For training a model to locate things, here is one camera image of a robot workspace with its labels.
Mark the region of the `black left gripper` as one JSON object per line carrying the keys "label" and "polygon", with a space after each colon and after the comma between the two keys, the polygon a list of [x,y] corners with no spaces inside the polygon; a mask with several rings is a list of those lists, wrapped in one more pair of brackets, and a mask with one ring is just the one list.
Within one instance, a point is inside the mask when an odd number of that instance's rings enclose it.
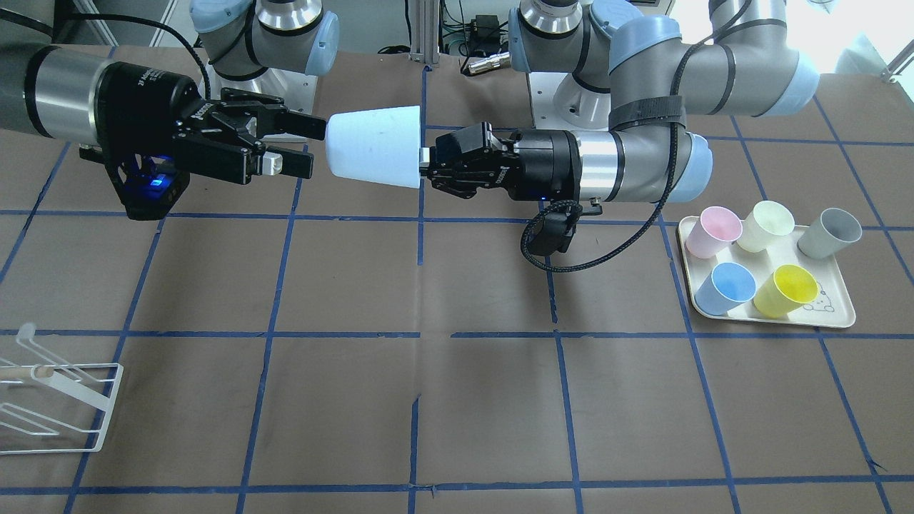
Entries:
{"label": "black left gripper", "polygon": [[582,162],[571,131],[519,129],[494,136],[489,123],[445,133],[421,157],[420,175],[457,198],[504,188],[513,201],[578,201]]}

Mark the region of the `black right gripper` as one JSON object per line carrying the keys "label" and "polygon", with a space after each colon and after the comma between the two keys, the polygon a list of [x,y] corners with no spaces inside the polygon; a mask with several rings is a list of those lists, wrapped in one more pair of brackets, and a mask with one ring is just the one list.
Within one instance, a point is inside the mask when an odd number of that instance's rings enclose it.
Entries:
{"label": "black right gripper", "polygon": [[131,63],[105,68],[98,93],[98,142],[114,165],[149,156],[233,184],[253,175],[310,179],[311,153],[265,146],[261,137],[326,137],[326,119],[290,111],[279,98],[231,90],[228,100],[206,100],[189,77]]}

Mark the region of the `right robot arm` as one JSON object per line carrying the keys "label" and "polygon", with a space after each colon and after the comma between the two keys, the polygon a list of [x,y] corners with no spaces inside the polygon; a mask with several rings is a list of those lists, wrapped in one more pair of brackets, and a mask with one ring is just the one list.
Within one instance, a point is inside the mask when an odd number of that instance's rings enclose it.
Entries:
{"label": "right robot arm", "polygon": [[322,140],[326,121],[256,88],[272,71],[320,77],[338,51],[338,16],[320,1],[193,1],[190,16],[210,73],[226,85],[200,92],[182,74],[55,46],[51,1],[2,3],[2,127],[86,144],[121,175],[135,157],[177,171],[247,184],[255,175],[308,178],[311,157],[263,142],[274,134]]}

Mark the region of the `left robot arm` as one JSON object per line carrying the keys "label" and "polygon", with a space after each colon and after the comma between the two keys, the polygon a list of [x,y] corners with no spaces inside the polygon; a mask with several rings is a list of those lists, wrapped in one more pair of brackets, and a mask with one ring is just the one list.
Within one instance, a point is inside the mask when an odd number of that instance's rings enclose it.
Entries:
{"label": "left robot arm", "polygon": [[436,139],[420,162],[461,198],[503,188],[514,201],[688,202],[713,156],[688,115],[790,115],[820,74],[787,42],[783,1],[711,1],[709,44],[627,1],[522,1],[508,17],[516,71],[561,73],[553,105],[572,129],[499,138],[484,121]]}

